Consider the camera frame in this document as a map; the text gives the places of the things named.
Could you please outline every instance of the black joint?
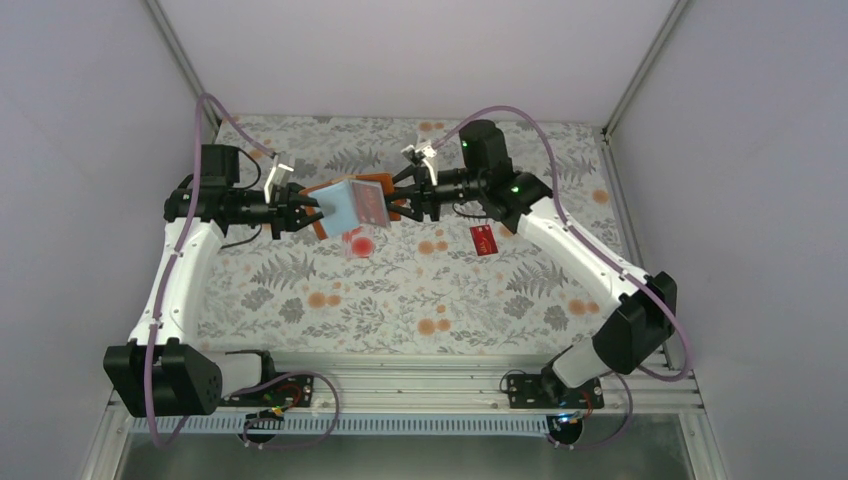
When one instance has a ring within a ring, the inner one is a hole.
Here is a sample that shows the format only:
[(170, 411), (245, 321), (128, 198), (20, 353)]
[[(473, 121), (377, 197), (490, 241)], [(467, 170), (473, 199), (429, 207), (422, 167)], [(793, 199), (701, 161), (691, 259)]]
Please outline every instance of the black joint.
[[(103, 369), (134, 417), (145, 417), (144, 355), (147, 346), (130, 343), (106, 349)], [(210, 415), (221, 400), (221, 369), (189, 345), (170, 338), (154, 346), (154, 411), (157, 416)]]
[(239, 180), (239, 149), (237, 147), (219, 144), (207, 144), (200, 147), (201, 188), (229, 188)]
[[(677, 284), (667, 273), (651, 277), (646, 286), (672, 311), (677, 309)], [(622, 297), (592, 344), (598, 357), (613, 371), (628, 374), (674, 334), (674, 326), (641, 290)]]

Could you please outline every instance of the metal bar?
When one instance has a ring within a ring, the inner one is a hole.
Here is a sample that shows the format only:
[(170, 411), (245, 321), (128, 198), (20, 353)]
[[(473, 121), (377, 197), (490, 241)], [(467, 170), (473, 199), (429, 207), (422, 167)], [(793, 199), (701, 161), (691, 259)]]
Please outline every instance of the metal bar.
[(656, 37), (654, 37), (654, 41), (651, 42), (651, 46), (648, 47), (648, 52), (639, 64), (639, 68), (636, 69), (636, 73), (633, 75), (633, 78), (630, 79), (630, 83), (624, 90), (624, 94), (621, 96), (621, 99), (619, 99), (615, 109), (613, 109), (612, 115), (610, 116), (609, 121), (607, 121), (606, 127), (604, 127), (604, 133), (607, 135), (612, 135), (612, 133), (615, 132), (618, 124), (621, 122), (621, 118), (627, 111), (627, 107), (630, 106), (630, 102), (633, 101), (633, 97), (636, 96), (636, 92), (639, 91), (645, 77), (647, 77), (651, 68), (656, 63), (656, 60), (668, 42), (669, 37), (674, 32), (674, 28), (680, 23), (683, 14), (691, 4), (692, 0), (677, 0), (674, 5), (672, 5), (665, 21), (660, 27), (659, 32), (657, 32)]
[[(286, 412), (281, 422), (266, 422), (248, 433), (315, 435), (326, 431), (332, 414)], [(245, 414), (216, 412), (208, 417), (192, 417), (181, 433), (226, 434), (242, 433)], [(157, 419), (161, 433), (170, 433), (176, 422)], [(135, 419), (131, 433), (147, 433), (147, 420)], [(548, 432), (544, 415), (415, 415), (415, 414), (355, 414), (343, 413), (333, 435), (499, 435), (542, 437)]]
[[(191, 66), (191, 62), (189, 61), (185, 50), (183, 50), (183, 47), (180, 44), (179, 38), (177, 38), (177, 34), (174, 32), (171, 22), (168, 21), (168, 16), (165, 14), (165, 10), (162, 9), (158, 0), (144, 0), (143, 3), (147, 6), (147, 11), (153, 19), (153, 23), (156, 24), (156, 27), (162, 36), (162, 40), (168, 46), (171, 56), (174, 61), (177, 62), (177, 66), (179, 67), (183, 78), (192, 93), (194, 93), (195, 98), (199, 97), (201, 93), (205, 92), (205, 90), (203, 89), (203, 85), (200, 83), (200, 78)], [(215, 132), (217, 132), (218, 129), (218, 116), (215, 114), (215, 110), (212, 106), (208, 103), (203, 106), (203, 112), (209, 127), (209, 130), (207, 131), (211, 131), (211, 138), (214, 138)]]
[(83, 480), (112, 480), (127, 445), (131, 418), (127, 409), (107, 408), (100, 419), (94, 444), (83, 467)]
[[(497, 414), (564, 413), (573, 410), (514, 410), (499, 390), (510, 369), (538, 372), (547, 355), (356, 355), (272, 354), (278, 371), (315, 370), (336, 384), (348, 413)], [(666, 366), (662, 353), (648, 358)], [(637, 413), (699, 412), (703, 405), (694, 378), (669, 384), (641, 373), (629, 378)], [(614, 377), (601, 380), (606, 406), (598, 413), (626, 411), (626, 395)], [(315, 413), (328, 413), (333, 397), (323, 384), (313, 392)]]
[(602, 129), (595, 128), (594, 133), (595, 144), (598, 147), (601, 161), (604, 164), (604, 175), (606, 177), (610, 195), (612, 196), (613, 214), (615, 215), (619, 235), (621, 235), (622, 244), (624, 246), (625, 258), (634, 265), (644, 267), (645, 261), (642, 257), (642, 251), (639, 248), (639, 241), (636, 238), (636, 230), (633, 227), (633, 218), (631, 217), (630, 210), (627, 207), (627, 200), (624, 198), (624, 189), (621, 186), (621, 177), (619, 176), (618, 168), (615, 165), (615, 158), (612, 155), (612, 149), (609, 143), (607, 143), (607, 139), (604, 136)]
[(727, 480), (706, 414), (681, 413), (680, 427), (696, 480)]

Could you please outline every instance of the red card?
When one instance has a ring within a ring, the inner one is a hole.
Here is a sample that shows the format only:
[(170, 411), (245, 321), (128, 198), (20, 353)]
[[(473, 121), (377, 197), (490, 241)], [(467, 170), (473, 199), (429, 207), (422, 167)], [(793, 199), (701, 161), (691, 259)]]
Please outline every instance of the red card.
[(389, 212), (383, 199), (383, 187), (377, 182), (351, 180), (356, 214), (360, 223), (389, 227)]
[(498, 244), (495, 243), (495, 235), (489, 225), (471, 227), (471, 238), (474, 240), (474, 248), (477, 249), (478, 257), (498, 253)]

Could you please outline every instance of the red sticker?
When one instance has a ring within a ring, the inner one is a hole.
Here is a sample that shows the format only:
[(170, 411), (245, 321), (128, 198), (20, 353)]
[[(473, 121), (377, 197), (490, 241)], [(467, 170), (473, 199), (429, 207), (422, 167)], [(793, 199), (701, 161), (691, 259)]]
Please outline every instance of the red sticker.
[(489, 225), (471, 227), (471, 238), (474, 240), (474, 248), (477, 249), (478, 257), (498, 253), (498, 244), (495, 243), (495, 235)]

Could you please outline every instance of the fern leaf pattern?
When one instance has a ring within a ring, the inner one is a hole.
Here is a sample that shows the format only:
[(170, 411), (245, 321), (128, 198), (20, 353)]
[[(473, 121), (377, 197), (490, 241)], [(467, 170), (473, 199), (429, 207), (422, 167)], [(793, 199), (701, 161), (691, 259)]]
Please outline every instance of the fern leaf pattern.
[[(440, 138), (455, 121), (244, 116), (256, 140), (291, 159), (292, 181), (310, 187), (347, 175), (390, 172), (408, 162), (400, 150)], [(498, 121), (521, 170), (550, 184), (550, 167), (526, 122)], [(575, 218), (615, 251), (618, 225), (591, 128), (544, 123), (557, 155), (560, 192)], [(216, 139), (256, 157), (264, 183), (271, 159), (258, 155), (225, 122)], [(463, 166), (452, 139), (439, 150), (441, 169)], [(253, 167), (242, 165), (245, 185)], [(460, 212), (482, 213), (470, 202)], [(348, 258), (340, 237), (319, 240), (304, 228), (272, 240), (222, 250), (201, 292), (198, 342), (204, 349), (379, 354), (554, 354), (597, 331), (605, 319), (570, 274), (544, 252), (491, 219), (441, 211), (439, 222), (393, 222), (364, 229), (371, 253)], [(489, 225), (498, 253), (478, 256), (469, 228)], [(224, 243), (257, 226), (232, 226)]]

